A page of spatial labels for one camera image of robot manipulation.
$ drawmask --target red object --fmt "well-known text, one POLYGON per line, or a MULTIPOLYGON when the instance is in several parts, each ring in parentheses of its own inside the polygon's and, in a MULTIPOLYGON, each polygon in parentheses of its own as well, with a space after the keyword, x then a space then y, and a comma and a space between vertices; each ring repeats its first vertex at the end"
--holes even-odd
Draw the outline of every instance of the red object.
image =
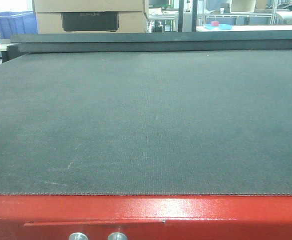
POLYGON ((0 195, 0 240, 292 240, 292 196, 0 195))
POLYGON ((219 22, 218 22, 218 21, 212 21, 212 22, 210 23, 210 25, 211 25, 212 27, 218 27, 218 26, 219 26, 219 22))

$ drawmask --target scratch mark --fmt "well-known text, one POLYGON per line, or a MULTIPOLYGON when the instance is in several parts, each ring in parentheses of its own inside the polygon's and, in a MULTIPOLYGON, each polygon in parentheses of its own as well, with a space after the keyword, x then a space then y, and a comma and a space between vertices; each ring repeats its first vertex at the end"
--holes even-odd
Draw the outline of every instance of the scratch mark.
POLYGON ((65 171, 65 170, 66 168, 55 168, 55 167, 48 169, 49 172, 60 172, 60 171, 65 171))
POLYGON ((80 144, 78 144, 78 146, 75 148, 75 150, 77 150, 78 148, 79 148, 79 146, 81 145, 81 143, 80 144))
POLYGON ((17 136, 35 136, 39 135, 38 133, 32 133, 32 134, 17 134, 17 136))
POLYGON ((58 186, 68 186, 67 184, 60 184, 60 183, 51 182, 51 181, 45 181, 44 183, 45 184, 58 185, 58 186))
POLYGON ((71 161, 67 167, 67 169, 70 169, 71 165, 73 164, 73 162, 71 161))

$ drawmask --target blue plastic crate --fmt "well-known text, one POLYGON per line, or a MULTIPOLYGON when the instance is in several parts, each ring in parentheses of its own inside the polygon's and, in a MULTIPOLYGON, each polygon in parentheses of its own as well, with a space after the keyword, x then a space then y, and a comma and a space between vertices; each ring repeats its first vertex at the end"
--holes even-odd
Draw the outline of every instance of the blue plastic crate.
POLYGON ((9 39, 11 34, 36 34, 37 22, 32 11, 0 12, 0 38, 9 39))

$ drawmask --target black metal bar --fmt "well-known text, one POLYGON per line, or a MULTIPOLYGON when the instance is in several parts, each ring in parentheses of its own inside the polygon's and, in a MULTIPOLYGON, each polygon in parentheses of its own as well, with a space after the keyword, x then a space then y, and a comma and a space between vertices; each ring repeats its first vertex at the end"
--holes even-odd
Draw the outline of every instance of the black metal bar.
POLYGON ((9 45, 7 46, 7 56, 3 56, 2 62, 15 59, 25 54, 27 54, 27 52, 20 52, 17 44, 9 45))
POLYGON ((178 12, 178 32, 182 32, 182 26, 184 24, 184 0, 179 0, 179 12, 178 12))
POLYGON ((198 0, 192 0, 192 19, 191 19, 191 31, 196 31, 198 15, 198 0))
POLYGON ((12 43, 157 43, 237 40, 292 40, 292 30, 150 33, 57 33, 12 35, 12 43))
POLYGON ((2 57, 2 63, 8 61, 9 60, 8 51, 2 51, 1 52, 1 57, 2 57))
POLYGON ((288 50, 292 49, 292 39, 113 43, 21 43, 18 47, 20 52, 32 53, 288 50))
POLYGON ((249 17, 245 17, 244 25, 249 25, 249 24, 250 24, 250 18, 249 17))

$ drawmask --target conveyor belt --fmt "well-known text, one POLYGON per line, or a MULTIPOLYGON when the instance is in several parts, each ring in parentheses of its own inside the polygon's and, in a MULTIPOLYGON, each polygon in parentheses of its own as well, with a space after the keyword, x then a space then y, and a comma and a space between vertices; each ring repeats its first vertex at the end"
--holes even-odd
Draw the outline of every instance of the conveyor belt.
POLYGON ((0 193, 292 195, 292 50, 6 62, 0 193))

